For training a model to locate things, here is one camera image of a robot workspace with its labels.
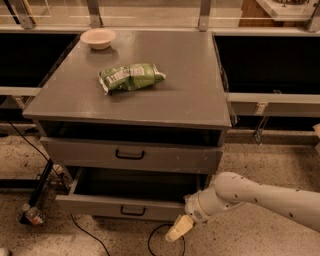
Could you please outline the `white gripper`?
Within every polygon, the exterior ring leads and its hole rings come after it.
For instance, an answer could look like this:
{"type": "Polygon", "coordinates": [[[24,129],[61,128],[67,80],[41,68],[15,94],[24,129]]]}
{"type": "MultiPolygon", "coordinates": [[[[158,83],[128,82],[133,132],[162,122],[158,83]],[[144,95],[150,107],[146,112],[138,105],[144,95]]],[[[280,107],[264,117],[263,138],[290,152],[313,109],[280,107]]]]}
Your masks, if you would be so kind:
{"type": "Polygon", "coordinates": [[[212,199],[208,193],[195,193],[188,196],[185,204],[185,211],[188,215],[177,217],[173,226],[166,233],[165,239],[168,242],[175,242],[193,228],[194,222],[208,221],[213,215],[212,210],[212,199]]]}

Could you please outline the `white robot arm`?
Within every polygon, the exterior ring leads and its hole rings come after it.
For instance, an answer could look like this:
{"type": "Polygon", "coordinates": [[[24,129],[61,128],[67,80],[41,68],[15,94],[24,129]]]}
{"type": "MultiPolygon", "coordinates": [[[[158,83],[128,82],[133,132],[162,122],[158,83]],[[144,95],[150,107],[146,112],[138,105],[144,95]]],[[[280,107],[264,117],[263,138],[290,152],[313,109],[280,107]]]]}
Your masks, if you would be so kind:
{"type": "Polygon", "coordinates": [[[179,215],[165,235],[175,242],[196,223],[208,221],[214,214],[252,203],[320,231],[320,194],[253,182],[233,172],[218,174],[210,187],[185,198],[185,214],[179,215]]]}

